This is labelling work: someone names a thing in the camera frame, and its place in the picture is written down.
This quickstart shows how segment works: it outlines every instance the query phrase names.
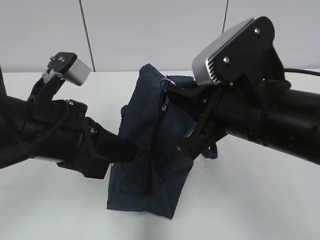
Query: black cylindrical joint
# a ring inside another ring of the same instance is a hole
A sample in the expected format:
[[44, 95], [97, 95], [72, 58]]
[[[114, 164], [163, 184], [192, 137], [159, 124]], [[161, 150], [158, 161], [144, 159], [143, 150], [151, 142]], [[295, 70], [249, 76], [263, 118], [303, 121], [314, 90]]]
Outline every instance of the black cylindrical joint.
[[282, 90], [261, 109], [225, 93], [214, 117], [227, 134], [320, 165], [320, 94]]
[[280, 92], [265, 116], [265, 146], [320, 165], [320, 95]]
[[[11, 110], [13, 119], [17, 125], [17, 131], [25, 143], [31, 144], [40, 139], [45, 132], [52, 128], [56, 119], [61, 116], [61, 106], [57, 102], [51, 102], [50, 106], [38, 106], [43, 116], [43, 120], [33, 119], [31, 116], [32, 106], [27, 101], [17, 99], [14, 97], [8, 97], [7, 104]], [[79, 111], [74, 107], [70, 108], [69, 118], [73, 119], [73, 116], [77, 120]], [[0, 121], [0, 133], [7, 129], [5, 124], [1, 124]], [[50, 159], [67, 161], [72, 158], [75, 151], [78, 149], [80, 143], [82, 130], [72, 129], [71, 127], [62, 126], [49, 140], [47, 140], [40, 148], [30, 152], [30, 157], [44, 157]], [[2, 146], [9, 145], [10, 143], [3, 142], [5, 139], [1, 139]]]

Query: screw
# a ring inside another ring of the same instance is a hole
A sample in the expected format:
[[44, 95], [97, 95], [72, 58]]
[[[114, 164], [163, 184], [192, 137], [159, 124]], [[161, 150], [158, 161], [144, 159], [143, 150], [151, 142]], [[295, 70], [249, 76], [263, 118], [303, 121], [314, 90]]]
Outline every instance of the screw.
[[255, 33], [256, 35], [260, 35], [260, 29], [256, 27], [256, 28], [254, 29], [254, 33]]
[[229, 59], [227, 56], [225, 56], [225, 57], [223, 58], [223, 62], [224, 62], [225, 64], [228, 64], [228, 63], [230, 63], [230, 59]]
[[58, 59], [58, 62], [61, 63], [61, 64], [64, 64], [65, 61], [66, 61], [66, 59], [64, 57], [62, 57], [62, 56], [59, 57], [59, 59]]
[[95, 135], [95, 134], [97, 134], [97, 130], [94, 127], [91, 126], [90, 127], [90, 133]]
[[67, 100], [66, 102], [67, 102], [70, 106], [73, 106], [73, 105], [74, 105], [74, 102], [71, 101], [71, 100]]

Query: gray wall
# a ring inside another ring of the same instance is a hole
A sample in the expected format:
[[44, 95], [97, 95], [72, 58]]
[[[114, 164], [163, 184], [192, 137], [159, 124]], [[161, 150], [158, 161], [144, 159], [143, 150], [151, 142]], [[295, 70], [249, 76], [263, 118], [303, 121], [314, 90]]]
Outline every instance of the gray wall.
[[[319, 68], [317, 0], [82, 0], [97, 71], [190, 70], [193, 58], [225, 27], [267, 16], [286, 67]], [[42, 72], [49, 56], [75, 52], [92, 61], [78, 0], [2, 0], [0, 65]]]

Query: zipper pull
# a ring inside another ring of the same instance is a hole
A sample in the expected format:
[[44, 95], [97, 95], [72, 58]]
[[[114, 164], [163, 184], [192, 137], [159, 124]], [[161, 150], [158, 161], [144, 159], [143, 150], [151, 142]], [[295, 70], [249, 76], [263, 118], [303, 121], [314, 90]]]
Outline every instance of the zipper pull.
[[168, 95], [165, 97], [165, 101], [164, 101], [164, 104], [162, 105], [162, 111], [166, 111], [167, 110], [167, 107], [168, 107], [168, 105], [169, 105], [169, 102], [170, 102], [170, 100], [169, 100], [169, 97], [168, 97]]

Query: black cable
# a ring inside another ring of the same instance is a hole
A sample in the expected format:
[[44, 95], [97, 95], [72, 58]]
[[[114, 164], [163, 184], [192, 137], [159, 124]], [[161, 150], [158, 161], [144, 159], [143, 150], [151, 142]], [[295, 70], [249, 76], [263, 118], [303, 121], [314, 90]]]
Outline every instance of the black cable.
[[62, 124], [67, 119], [67, 116], [69, 114], [70, 108], [68, 102], [64, 100], [57, 100], [56, 102], [60, 103], [62, 106], [62, 116], [61, 118], [54, 124], [52, 128], [50, 128], [48, 131], [45, 132], [45, 134], [39, 138], [37, 141], [32, 143], [28, 146], [28, 151], [32, 153], [33, 151], [37, 150], [42, 146], [43, 143], [45, 143], [49, 138], [52, 137], [53, 134], [56, 133], [56, 131], [62, 126]]
[[285, 68], [285, 73], [296, 73], [296, 74], [308, 74], [308, 75], [314, 75], [320, 77], [320, 72], [318, 71], [309, 71], [309, 70], [303, 70], [303, 69], [297, 69], [297, 68]]
[[223, 20], [223, 27], [222, 27], [222, 34], [225, 32], [226, 20], [227, 20], [227, 12], [228, 12], [228, 5], [229, 0], [226, 1], [225, 13], [224, 13], [224, 20]]

